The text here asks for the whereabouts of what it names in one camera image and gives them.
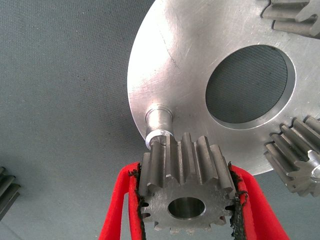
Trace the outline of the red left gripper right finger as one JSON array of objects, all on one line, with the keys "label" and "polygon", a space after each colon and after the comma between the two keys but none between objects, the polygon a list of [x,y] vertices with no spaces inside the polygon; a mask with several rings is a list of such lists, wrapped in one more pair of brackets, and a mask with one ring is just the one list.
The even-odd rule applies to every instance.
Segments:
[{"label": "red left gripper right finger", "polygon": [[230,225],[235,240],[288,240],[256,178],[228,164],[235,185],[235,204]]}]

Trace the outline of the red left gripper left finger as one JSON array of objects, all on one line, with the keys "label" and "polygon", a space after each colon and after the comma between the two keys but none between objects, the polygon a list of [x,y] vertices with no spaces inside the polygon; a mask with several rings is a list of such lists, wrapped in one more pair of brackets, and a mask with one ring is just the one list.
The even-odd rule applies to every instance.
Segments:
[{"label": "red left gripper left finger", "polygon": [[134,162],[123,167],[116,179],[110,205],[102,226],[100,240],[119,240],[124,197],[128,195],[129,227],[132,240],[145,240],[145,226],[141,207],[143,200],[138,193],[141,164]]}]

